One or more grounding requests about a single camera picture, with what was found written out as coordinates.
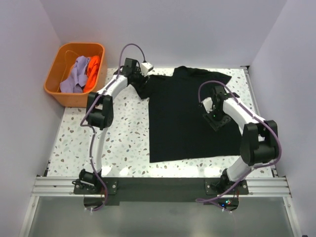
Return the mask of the black t shirt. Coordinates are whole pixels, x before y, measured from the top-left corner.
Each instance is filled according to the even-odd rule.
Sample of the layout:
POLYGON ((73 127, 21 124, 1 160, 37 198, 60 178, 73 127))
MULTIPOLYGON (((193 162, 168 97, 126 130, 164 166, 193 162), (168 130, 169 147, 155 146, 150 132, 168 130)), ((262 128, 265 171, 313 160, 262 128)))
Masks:
POLYGON ((133 82, 138 96, 149 99, 150 162, 238 156, 241 134, 231 121, 214 131, 204 119, 199 99, 209 97, 212 84, 227 84, 231 76, 185 66, 172 76, 150 75, 144 84, 133 82))

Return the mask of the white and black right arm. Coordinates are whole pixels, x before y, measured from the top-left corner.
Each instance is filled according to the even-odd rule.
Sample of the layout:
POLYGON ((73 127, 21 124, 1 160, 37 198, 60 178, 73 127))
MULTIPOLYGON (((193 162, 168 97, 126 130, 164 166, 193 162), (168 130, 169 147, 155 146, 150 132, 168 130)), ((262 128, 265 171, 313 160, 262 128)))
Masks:
POLYGON ((210 94, 201 104, 206 111, 203 117, 212 129, 218 131, 234 121, 242 130, 239 158, 222 172, 220 181, 212 186, 231 194, 237 189, 237 182, 252 170, 279 158, 277 123, 250 111, 237 94, 227 92, 221 85, 213 87, 210 94))

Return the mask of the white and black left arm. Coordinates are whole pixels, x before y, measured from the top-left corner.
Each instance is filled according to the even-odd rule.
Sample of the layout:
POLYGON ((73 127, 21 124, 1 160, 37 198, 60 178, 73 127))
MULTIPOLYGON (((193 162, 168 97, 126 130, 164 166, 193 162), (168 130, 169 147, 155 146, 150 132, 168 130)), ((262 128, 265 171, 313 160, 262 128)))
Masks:
POLYGON ((111 80, 97 92, 88 95, 86 114, 80 122, 81 127, 91 129, 90 145, 87 162, 79 173, 79 178, 73 181, 75 193, 103 194, 107 188, 102 181, 102 152, 108 128, 114 120, 114 99, 119 93, 133 85, 144 87, 148 73, 153 70, 153 64, 126 58, 124 65, 114 72, 111 80))

